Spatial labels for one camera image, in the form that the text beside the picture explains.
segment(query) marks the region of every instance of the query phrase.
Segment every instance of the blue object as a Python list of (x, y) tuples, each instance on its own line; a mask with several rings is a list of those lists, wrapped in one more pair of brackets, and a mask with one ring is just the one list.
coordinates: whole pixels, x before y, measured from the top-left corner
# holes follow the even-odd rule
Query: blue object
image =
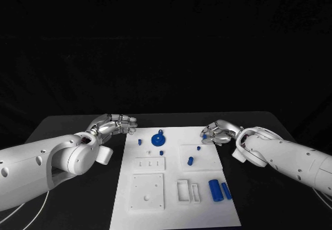
[(223, 201), (224, 196), (223, 196), (219, 180), (211, 180), (210, 181), (210, 189), (211, 189), (214, 201), (216, 202)]
[(190, 157), (188, 165), (193, 165), (194, 157)]
[(232, 196), (232, 193), (230, 193), (230, 190), (229, 190), (229, 187), (227, 187), (227, 183), (221, 183), (221, 186), (223, 186), (223, 189), (224, 189), (224, 192), (226, 192), (226, 195), (227, 195), (227, 199), (232, 200), (233, 196)]
[(162, 146), (165, 144), (167, 139), (165, 139), (162, 130), (159, 130), (158, 134), (152, 136), (151, 141), (155, 146)]

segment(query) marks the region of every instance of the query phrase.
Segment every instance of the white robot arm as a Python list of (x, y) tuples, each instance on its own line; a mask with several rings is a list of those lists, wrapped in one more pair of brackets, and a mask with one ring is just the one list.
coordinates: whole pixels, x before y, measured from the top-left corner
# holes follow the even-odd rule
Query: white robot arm
[(332, 196), (332, 156), (284, 140), (271, 130), (255, 127), (245, 129), (224, 120), (211, 123), (203, 130), (204, 143), (223, 145), (236, 139), (233, 156), (249, 160), (256, 166), (268, 164), (291, 178)]
[(133, 117), (100, 116), (86, 132), (0, 151), (0, 211), (27, 203), (64, 181), (83, 175), (94, 162), (107, 164), (113, 150), (102, 146), (115, 134), (136, 131)]

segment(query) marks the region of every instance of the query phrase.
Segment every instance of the table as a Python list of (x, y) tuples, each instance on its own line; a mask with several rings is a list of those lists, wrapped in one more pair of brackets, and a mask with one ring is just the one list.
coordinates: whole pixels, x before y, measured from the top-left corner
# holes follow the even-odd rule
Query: table
[[(27, 143), (86, 131), (97, 116), (50, 116)], [(245, 128), (265, 127), (285, 139), (295, 141), (269, 112), (132, 114), (132, 116), (138, 118), (139, 127), (206, 126), (224, 119)], [(96, 162), (83, 176), (77, 176), (51, 190), (44, 210), (28, 229), (109, 230), (125, 143), (126, 135), (116, 135), (106, 143), (115, 150), (109, 165)], [(242, 163), (232, 156), (234, 148), (234, 140), (223, 147), (217, 146), (219, 152), (223, 152), (220, 158), (243, 227), (221, 229), (331, 228), (332, 212), (312, 188), (282, 175), (271, 166), (260, 168), (250, 162)], [(45, 196), (27, 203), (2, 224), (2, 230), (24, 229), (41, 209)]]

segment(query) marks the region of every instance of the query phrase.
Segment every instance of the blue round knob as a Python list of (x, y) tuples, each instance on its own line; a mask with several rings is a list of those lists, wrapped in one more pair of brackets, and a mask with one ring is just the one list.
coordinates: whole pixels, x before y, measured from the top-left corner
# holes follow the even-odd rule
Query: blue round knob
[(151, 141), (152, 141), (152, 144), (155, 146), (162, 146), (165, 144), (167, 138), (164, 136), (164, 131), (162, 130), (159, 130), (158, 134), (155, 134), (152, 136)]

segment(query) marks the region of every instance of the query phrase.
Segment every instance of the silver robotic hand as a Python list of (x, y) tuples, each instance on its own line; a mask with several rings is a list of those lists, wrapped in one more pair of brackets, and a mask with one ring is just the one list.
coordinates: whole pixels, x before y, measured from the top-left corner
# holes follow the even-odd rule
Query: silver robotic hand
[(0, 150), (0, 211), (83, 175), (96, 161), (107, 165), (113, 150), (103, 144), (119, 133), (133, 134), (136, 127), (133, 117), (105, 114), (84, 132)]
[(203, 143), (223, 145), (236, 139), (233, 156), (259, 167), (269, 164), (282, 174), (332, 196), (332, 156), (284, 138), (262, 127), (239, 127), (217, 120), (201, 132)]

